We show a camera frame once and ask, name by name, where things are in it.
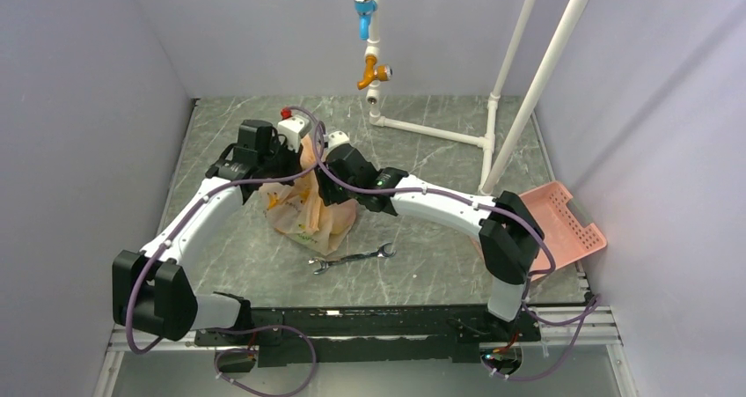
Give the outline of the orange banana-print plastic bag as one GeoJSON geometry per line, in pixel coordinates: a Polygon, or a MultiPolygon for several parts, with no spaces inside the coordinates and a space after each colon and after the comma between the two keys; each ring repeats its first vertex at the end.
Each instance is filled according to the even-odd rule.
{"type": "Polygon", "coordinates": [[[259,195],[263,214],[273,229],[324,256],[338,249],[357,218],[355,201],[324,204],[315,172],[294,180],[291,186],[265,184],[259,195]]]}

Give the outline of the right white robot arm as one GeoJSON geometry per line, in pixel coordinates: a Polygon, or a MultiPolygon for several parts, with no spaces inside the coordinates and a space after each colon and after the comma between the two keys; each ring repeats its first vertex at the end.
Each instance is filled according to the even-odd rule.
{"type": "Polygon", "coordinates": [[[492,277],[486,331],[505,340],[518,329],[531,267],[547,248],[544,232],[519,195],[468,195],[404,170],[377,169],[348,143],[325,147],[317,178],[326,204],[355,200],[370,212],[418,217],[476,240],[492,277]]]}

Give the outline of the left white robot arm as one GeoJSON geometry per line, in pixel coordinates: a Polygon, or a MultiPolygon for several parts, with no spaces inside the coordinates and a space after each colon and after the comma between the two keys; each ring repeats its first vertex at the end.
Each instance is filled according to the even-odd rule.
{"type": "Polygon", "coordinates": [[[230,293],[199,295],[192,281],[211,237],[269,181],[292,181],[302,171],[302,139],[311,123],[292,116],[273,124],[244,120],[238,137],[209,166],[194,196],[152,241],[113,261],[113,319],[129,332],[178,341],[216,329],[232,344],[253,329],[248,300],[230,293]]]}

